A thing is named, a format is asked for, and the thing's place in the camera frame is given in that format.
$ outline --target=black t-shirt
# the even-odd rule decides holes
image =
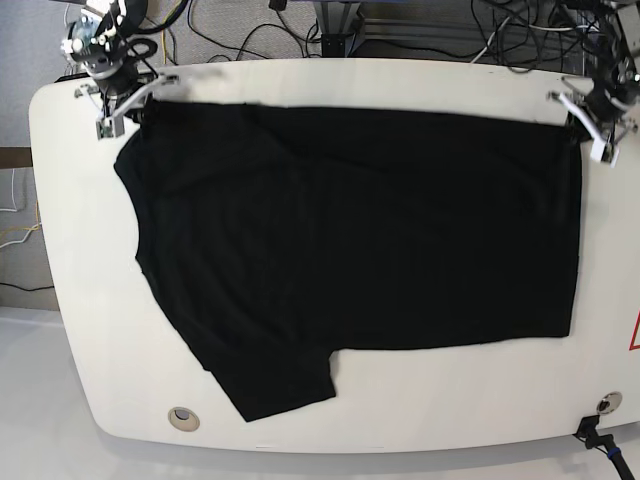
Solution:
[[[154,102],[115,168],[153,295],[247,421],[335,396],[343,348],[569,334],[565,128]]]

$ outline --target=white table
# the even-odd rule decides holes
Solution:
[[[561,124],[559,75],[410,60],[271,60],[180,67],[184,101],[456,112]],[[573,433],[611,391],[603,426],[640,420],[640,136],[618,166],[584,166],[581,266],[571,335],[411,352],[342,351],[338,397],[246,424],[156,305],[134,260],[137,222],[113,171],[127,135],[98,142],[82,81],[30,110],[43,228],[66,331],[93,416],[116,436],[284,452],[462,448]],[[167,420],[176,406],[201,420]]]

